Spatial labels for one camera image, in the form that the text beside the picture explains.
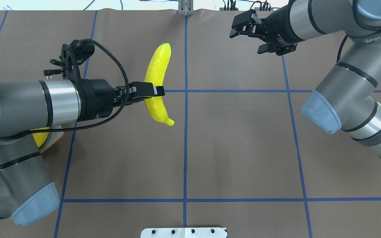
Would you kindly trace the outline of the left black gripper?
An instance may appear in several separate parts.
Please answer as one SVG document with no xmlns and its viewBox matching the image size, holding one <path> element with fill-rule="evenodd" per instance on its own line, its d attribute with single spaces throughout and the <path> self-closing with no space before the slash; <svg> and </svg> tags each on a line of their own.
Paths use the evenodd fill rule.
<svg viewBox="0 0 381 238">
<path fill-rule="evenodd" d="M 80 98 L 78 122 L 107 118 L 116 105 L 131 105 L 153 97 L 165 96 L 163 86 L 154 86 L 150 82 L 129 83 L 126 86 L 111 87 L 104 79 L 80 79 L 77 89 Z"/>
</svg>

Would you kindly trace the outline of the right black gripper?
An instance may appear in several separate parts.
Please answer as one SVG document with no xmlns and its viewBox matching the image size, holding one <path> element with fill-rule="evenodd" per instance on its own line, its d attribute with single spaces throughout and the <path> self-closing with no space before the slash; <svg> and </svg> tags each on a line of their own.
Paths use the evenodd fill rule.
<svg viewBox="0 0 381 238">
<path fill-rule="evenodd" d="M 296 35 L 290 22 L 291 7 L 282 7 L 266 18 L 259 18 L 254 9 L 236 15 L 233 19 L 229 38 L 248 36 L 263 39 L 257 54 L 275 53 L 282 56 L 294 52 L 297 44 L 304 39 Z"/>
</svg>

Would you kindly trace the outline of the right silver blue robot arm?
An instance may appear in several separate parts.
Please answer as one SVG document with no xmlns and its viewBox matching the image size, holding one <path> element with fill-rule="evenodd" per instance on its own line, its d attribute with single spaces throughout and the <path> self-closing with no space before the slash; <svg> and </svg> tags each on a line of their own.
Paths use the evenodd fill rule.
<svg viewBox="0 0 381 238">
<path fill-rule="evenodd" d="M 254 9 L 236 15 L 230 38 L 264 42 L 258 53 L 278 56 L 298 43 L 343 31 L 351 47 L 311 91 L 301 114 L 329 134 L 342 130 L 381 158 L 381 0 L 291 0 L 266 18 Z"/>
</svg>

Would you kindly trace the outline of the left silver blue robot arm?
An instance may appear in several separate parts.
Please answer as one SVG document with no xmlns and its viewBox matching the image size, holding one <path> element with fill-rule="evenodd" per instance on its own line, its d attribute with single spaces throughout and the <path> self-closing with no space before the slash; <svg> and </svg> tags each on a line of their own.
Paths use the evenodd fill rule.
<svg viewBox="0 0 381 238">
<path fill-rule="evenodd" d="M 114 107 L 164 95 L 154 82 L 117 88 L 89 78 L 0 82 L 0 221 L 26 226 L 60 205 L 34 138 L 38 130 L 56 134 L 61 125 L 106 118 Z"/>
</svg>

